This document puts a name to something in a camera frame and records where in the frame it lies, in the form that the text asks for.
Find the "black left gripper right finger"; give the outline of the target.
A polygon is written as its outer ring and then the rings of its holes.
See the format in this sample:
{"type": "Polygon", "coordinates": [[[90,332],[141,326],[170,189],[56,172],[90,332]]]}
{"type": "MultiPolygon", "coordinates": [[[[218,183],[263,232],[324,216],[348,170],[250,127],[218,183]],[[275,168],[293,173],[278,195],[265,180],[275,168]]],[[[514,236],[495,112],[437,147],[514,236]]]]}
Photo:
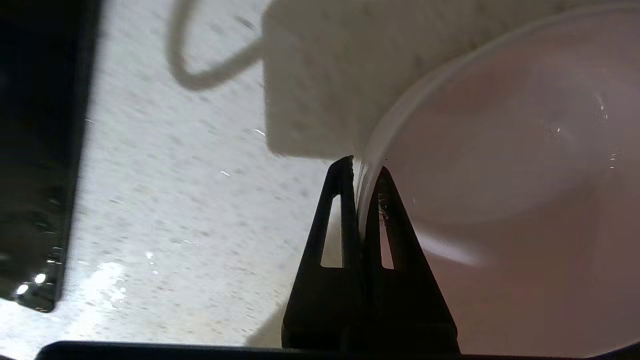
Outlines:
{"type": "Polygon", "coordinates": [[[362,241],[366,329],[373,349],[458,349],[458,330],[386,167],[362,241]]]}

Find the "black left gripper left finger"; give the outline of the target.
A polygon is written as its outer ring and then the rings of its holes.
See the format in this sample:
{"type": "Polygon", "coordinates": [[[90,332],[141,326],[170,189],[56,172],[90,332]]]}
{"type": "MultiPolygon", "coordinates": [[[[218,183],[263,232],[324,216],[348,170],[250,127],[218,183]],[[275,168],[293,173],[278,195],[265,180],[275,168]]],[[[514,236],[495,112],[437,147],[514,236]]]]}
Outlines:
{"type": "Polygon", "coordinates": [[[285,349],[347,349],[364,314],[362,250],[351,156],[327,169],[281,326],[285,349]],[[340,199],[342,266],[322,265],[334,198],[340,199]]]}

